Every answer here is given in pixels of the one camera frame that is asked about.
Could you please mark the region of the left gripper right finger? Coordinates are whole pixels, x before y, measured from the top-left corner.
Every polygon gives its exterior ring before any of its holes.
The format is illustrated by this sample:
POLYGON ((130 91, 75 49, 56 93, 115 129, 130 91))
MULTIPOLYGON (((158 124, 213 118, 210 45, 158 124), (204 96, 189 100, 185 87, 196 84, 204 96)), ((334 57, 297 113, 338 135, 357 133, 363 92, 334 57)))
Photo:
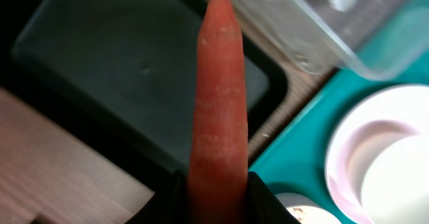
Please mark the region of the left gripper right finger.
POLYGON ((300 224, 255 172, 248 172, 246 224, 300 224))

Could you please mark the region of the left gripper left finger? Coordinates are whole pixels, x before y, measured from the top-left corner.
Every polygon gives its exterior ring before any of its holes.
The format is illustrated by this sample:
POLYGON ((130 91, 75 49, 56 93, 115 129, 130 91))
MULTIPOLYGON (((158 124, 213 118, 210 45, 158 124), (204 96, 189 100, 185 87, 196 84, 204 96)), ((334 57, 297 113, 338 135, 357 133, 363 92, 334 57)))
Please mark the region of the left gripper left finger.
POLYGON ((184 224, 187 223, 186 177, 175 172, 171 182, 152 198, 125 224, 184 224))

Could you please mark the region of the small bowl with nuts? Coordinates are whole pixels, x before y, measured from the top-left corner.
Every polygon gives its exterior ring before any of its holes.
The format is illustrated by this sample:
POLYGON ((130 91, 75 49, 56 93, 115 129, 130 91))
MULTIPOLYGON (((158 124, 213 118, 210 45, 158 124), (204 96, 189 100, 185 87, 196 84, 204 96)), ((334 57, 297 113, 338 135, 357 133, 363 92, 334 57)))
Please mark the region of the small bowl with nuts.
POLYGON ((333 214, 303 195, 284 192, 275 197, 302 224, 341 224, 333 214))

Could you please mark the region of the orange carrot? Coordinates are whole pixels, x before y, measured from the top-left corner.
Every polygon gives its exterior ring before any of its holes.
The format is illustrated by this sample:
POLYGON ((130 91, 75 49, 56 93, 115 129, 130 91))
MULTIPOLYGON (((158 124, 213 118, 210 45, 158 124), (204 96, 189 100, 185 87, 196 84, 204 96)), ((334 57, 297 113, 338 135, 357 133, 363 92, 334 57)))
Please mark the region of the orange carrot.
POLYGON ((231 0, 210 0, 197 42, 187 177, 191 223, 244 222, 247 137, 241 28, 231 0))

